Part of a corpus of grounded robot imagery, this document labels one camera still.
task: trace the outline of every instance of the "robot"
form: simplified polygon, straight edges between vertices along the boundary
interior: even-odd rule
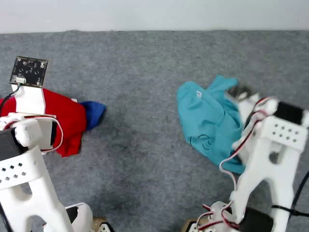
[[[295,210],[303,186],[294,196],[293,182],[308,137],[309,113],[273,97],[260,98],[242,85],[226,94],[237,103],[245,125],[241,138],[233,144],[234,152],[219,166],[232,178],[234,190],[229,203],[203,205],[207,212],[189,220],[183,232],[285,232],[291,215],[308,217]],[[222,167],[236,156],[245,165],[238,182]],[[270,186],[270,215],[247,207],[250,193],[263,180]]]
[[[16,113],[0,118],[0,213],[8,231],[29,232],[30,217],[40,216],[44,232],[113,232],[103,218],[93,218],[90,207],[59,201],[43,154],[57,149],[51,141],[56,116],[45,115],[42,84],[47,60],[17,57],[10,84]],[[31,194],[22,190],[28,183]]]

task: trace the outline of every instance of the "teal shirt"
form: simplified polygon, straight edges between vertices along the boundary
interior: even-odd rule
[[[186,141],[214,164],[228,158],[232,144],[241,137],[238,108],[225,91],[238,83],[235,78],[217,76],[208,89],[186,82],[177,92],[178,113]],[[241,174],[244,166],[234,158],[223,164]]]

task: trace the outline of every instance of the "red fabric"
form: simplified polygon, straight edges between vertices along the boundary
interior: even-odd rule
[[[62,156],[67,157],[79,153],[82,133],[87,126],[86,112],[84,107],[70,98],[54,93],[47,89],[43,89],[46,109],[48,115],[56,115],[62,130],[63,142],[56,151]],[[10,98],[3,106],[0,116],[7,116],[10,112],[16,112],[16,100]],[[56,138],[54,147],[58,146],[61,140],[61,131],[59,127],[56,130]]]

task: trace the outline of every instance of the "gray carpet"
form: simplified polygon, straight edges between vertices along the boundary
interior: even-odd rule
[[[84,134],[79,155],[44,158],[60,201],[89,204],[116,232],[179,232],[187,218],[204,212],[202,203],[228,201],[230,178],[183,139],[176,91],[185,81],[207,87],[217,74],[237,77],[309,109],[305,31],[3,34],[1,97],[11,90],[17,55],[50,61],[46,88],[108,106],[102,123]],[[295,188],[308,169],[307,148]],[[306,211],[308,199],[309,184],[298,209]],[[268,212],[267,184],[249,205]],[[287,231],[308,226],[308,219],[292,218]]]

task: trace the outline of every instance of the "hole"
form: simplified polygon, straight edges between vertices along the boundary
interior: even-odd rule
[[[273,164],[278,164],[279,163],[279,153],[277,152],[272,152],[269,154],[269,160]]]
[[[21,184],[20,185],[22,191],[26,194],[32,194],[32,191],[31,191],[31,188],[30,188],[30,185],[28,182],[24,183],[24,184]]]

